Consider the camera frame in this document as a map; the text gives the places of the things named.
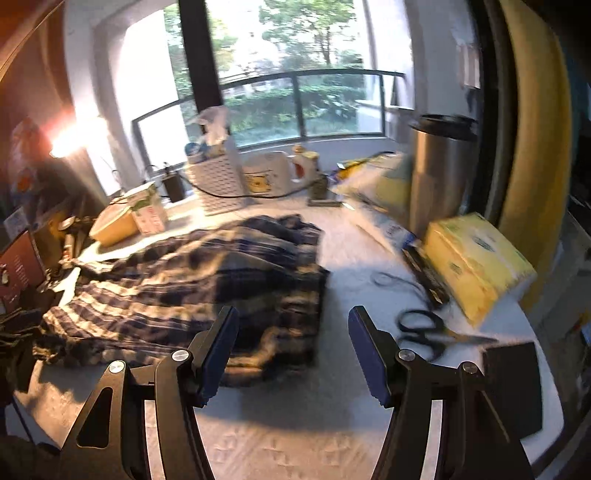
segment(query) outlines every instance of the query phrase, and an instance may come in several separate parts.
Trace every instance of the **balcony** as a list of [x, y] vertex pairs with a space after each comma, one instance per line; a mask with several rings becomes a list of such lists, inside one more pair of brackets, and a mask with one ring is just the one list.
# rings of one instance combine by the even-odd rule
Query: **balcony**
[[[398, 82], [404, 81], [400, 72], [324, 69], [247, 77], [220, 88], [236, 146], [249, 151], [320, 139], [396, 139], [405, 110], [396, 106]], [[147, 172], [184, 162], [184, 145], [202, 134], [196, 119], [188, 96], [132, 121]]]

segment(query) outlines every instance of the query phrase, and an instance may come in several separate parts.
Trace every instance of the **clothing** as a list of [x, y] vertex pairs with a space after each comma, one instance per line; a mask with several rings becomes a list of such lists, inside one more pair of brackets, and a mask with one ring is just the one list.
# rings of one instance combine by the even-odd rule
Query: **clothing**
[[240, 327], [224, 384], [305, 364], [327, 276], [316, 264], [321, 233], [298, 215], [259, 216], [158, 241], [122, 260], [74, 261], [88, 282], [45, 314], [34, 354], [64, 366], [153, 364], [186, 348], [231, 305]]

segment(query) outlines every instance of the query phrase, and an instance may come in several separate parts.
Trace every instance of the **curtain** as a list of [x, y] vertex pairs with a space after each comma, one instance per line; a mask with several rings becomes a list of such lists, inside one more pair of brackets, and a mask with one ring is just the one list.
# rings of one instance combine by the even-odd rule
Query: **curtain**
[[570, 182], [572, 120], [566, 63], [550, 27], [521, 0], [500, 0], [515, 56], [518, 128], [499, 230], [538, 273], [535, 304], [560, 236]]

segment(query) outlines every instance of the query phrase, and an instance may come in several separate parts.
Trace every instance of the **black card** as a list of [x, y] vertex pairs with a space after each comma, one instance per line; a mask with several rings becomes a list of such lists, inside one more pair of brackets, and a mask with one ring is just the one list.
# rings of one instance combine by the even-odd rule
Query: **black card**
[[493, 404], [522, 439], [542, 429], [542, 388], [534, 342], [488, 348], [483, 354]]

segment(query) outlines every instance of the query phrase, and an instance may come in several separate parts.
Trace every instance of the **mug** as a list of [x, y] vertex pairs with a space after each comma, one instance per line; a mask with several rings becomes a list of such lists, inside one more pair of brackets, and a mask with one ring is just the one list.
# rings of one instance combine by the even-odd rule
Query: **mug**
[[285, 152], [274, 151], [255, 155], [246, 160], [242, 171], [246, 185], [254, 195], [285, 195], [298, 183], [292, 179], [290, 160]]

